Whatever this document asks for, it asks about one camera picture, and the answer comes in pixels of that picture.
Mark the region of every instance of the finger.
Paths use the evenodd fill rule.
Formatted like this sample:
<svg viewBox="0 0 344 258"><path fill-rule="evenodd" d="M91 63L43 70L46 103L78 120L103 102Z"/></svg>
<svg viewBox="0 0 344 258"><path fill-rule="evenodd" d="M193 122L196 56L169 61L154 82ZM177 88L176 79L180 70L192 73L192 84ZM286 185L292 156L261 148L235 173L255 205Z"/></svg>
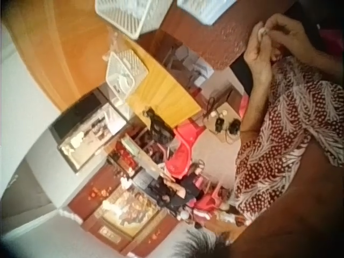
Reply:
<svg viewBox="0 0 344 258"><path fill-rule="evenodd" d="M289 35L286 35L281 31L271 30L271 31L268 31L268 36L271 38L272 41L275 41L285 46L286 48L290 47L291 39Z"/></svg>
<svg viewBox="0 0 344 258"><path fill-rule="evenodd" d="M283 26L289 31L292 31L299 28L300 22L284 16L280 13L277 13L275 15L272 15L265 23L265 27L269 30L272 30L276 26Z"/></svg>
<svg viewBox="0 0 344 258"><path fill-rule="evenodd" d="M246 52L248 54L251 52L257 52L258 47L259 47L258 31L261 28L263 28L263 22L261 21L253 27L251 36L249 37L249 40L248 40L247 49L246 49Z"/></svg>
<svg viewBox="0 0 344 258"><path fill-rule="evenodd" d="M259 53L259 57L262 60L265 61L270 61L270 57L271 57L271 51L273 50L273 47L271 46L271 39L269 36L265 35L262 38L262 42L260 44L260 53Z"/></svg>

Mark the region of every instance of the patterned dress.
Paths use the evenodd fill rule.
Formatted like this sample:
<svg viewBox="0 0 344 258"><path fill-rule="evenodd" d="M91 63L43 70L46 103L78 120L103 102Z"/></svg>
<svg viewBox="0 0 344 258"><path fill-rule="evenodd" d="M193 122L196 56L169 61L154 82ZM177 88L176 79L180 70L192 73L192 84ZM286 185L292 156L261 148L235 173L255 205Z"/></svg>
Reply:
<svg viewBox="0 0 344 258"><path fill-rule="evenodd" d="M256 140L241 146L234 201L252 222L290 185L311 137L343 166L343 88L289 57L273 66L268 111Z"/></svg>

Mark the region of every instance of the white wire basket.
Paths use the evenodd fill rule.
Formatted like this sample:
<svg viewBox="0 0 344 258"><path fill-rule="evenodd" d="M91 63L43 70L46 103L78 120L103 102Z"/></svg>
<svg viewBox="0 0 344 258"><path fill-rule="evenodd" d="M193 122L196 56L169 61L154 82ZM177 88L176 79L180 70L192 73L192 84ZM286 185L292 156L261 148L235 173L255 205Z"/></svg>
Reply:
<svg viewBox="0 0 344 258"><path fill-rule="evenodd" d="M131 49L117 54L110 53L106 82L119 100L125 102L147 74L147 68Z"/></svg>
<svg viewBox="0 0 344 258"><path fill-rule="evenodd" d="M173 0L96 0L96 13L131 39L160 27Z"/></svg>
<svg viewBox="0 0 344 258"><path fill-rule="evenodd" d="M177 6L204 25L213 25L237 0L177 0Z"/></svg>

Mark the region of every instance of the white wall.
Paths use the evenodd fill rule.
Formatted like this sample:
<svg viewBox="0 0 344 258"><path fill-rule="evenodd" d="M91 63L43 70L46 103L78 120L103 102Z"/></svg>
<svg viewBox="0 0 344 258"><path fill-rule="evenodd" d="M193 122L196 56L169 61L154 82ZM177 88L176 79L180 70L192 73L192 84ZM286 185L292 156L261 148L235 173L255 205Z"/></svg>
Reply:
<svg viewBox="0 0 344 258"><path fill-rule="evenodd" d="M22 258L121 258L119 253L68 219L56 215L8 242Z"/></svg>
<svg viewBox="0 0 344 258"><path fill-rule="evenodd" d="M26 161L52 203L62 207L103 166L106 154L94 156L75 174L58 151L50 130L46 130L27 153Z"/></svg>
<svg viewBox="0 0 344 258"><path fill-rule="evenodd" d="M1 25L1 188L2 196L18 165L60 111L26 69Z"/></svg>

